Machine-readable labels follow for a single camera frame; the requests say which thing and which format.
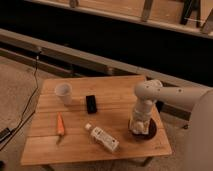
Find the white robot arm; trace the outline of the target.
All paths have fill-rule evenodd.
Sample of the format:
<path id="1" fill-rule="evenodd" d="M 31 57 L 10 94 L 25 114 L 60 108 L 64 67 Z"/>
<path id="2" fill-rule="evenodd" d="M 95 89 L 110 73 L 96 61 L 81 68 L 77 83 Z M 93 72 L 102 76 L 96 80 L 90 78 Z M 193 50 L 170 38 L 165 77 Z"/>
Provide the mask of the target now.
<path id="1" fill-rule="evenodd" d="M 148 134 L 151 108 L 156 101 L 169 103 L 191 112 L 186 148 L 180 171 L 213 171 L 213 88 L 164 87 L 159 80 L 139 82 L 129 121 L 135 135 Z"/>

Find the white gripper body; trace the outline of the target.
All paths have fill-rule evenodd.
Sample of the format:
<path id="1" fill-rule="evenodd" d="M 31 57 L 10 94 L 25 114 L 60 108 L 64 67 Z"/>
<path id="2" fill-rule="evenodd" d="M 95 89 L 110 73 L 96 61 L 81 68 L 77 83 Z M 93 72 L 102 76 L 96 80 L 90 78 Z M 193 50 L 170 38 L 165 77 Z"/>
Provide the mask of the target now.
<path id="1" fill-rule="evenodd" d="M 137 99 L 130 121 L 150 122 L 153 105 L 154 102 L 152 100 Z"/>

